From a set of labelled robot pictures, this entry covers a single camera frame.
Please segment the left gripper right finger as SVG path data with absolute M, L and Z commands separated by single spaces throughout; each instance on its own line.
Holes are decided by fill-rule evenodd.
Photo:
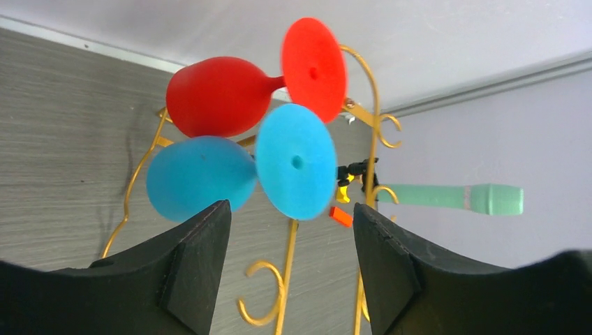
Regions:
M 356 204 L 374 334 L 590 334 L 591 252 L 507 269 L 447 250 Z

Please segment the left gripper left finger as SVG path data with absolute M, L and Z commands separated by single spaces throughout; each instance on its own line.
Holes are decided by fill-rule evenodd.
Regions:
M 86 269 L 1 263 L 2 334 L 208 334 L 230 236 L 220 200 Z

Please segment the blue wine glass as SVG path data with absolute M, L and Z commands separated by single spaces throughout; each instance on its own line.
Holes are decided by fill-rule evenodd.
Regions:
M 240 209 L 260 184 L 283 215 L 321 215 L 336 188 L 337 154 L 325 124 L 309 109 L 282 105 L 262 120 L 254 154 L 224 137 L 171 144 L 152 159 L 147 196 L 164 218 L 184 222 L 218 200 Z

